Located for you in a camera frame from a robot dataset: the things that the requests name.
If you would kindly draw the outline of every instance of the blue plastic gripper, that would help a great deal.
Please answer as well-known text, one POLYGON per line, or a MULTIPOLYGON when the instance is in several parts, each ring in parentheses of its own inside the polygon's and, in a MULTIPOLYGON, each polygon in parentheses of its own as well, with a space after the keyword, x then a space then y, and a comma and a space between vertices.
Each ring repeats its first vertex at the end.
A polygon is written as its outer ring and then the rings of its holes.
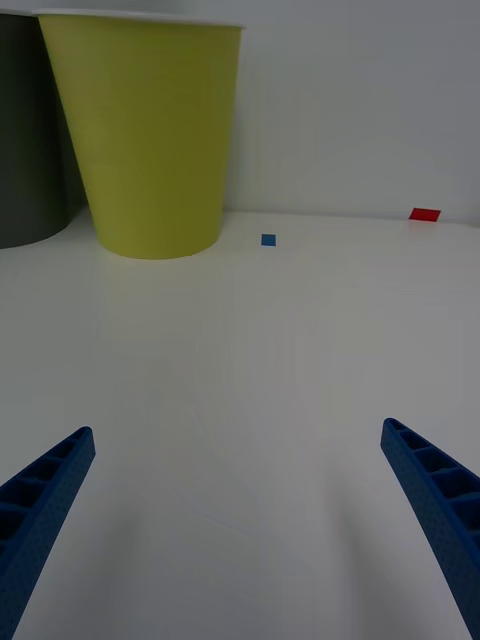
POLYGON ((11 640, 95 457, 82 427, 0 487, 0 640, 11 640))
POLYGON ((381 447, 480 640, 480 478, 392 418, 383 423, 381 447))

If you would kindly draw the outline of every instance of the red block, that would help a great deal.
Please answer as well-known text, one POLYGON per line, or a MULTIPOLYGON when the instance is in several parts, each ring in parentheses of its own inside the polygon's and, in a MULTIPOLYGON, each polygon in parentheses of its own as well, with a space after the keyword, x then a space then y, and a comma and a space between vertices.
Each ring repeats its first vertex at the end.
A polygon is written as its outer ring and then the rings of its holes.
POLYGON ((413 209, 410 220, 421 220, 422 222, 436 222, 440 215, 440 209, 413 209))

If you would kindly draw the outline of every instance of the dark gray cup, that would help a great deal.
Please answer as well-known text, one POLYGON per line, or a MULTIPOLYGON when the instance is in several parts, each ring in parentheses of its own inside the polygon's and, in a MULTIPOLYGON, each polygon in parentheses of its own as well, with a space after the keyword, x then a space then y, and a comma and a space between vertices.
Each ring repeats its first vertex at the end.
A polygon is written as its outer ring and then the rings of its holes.
POLYGON ((68 223, 57 106, 38 20, 0 13, 0 249, 68 223))

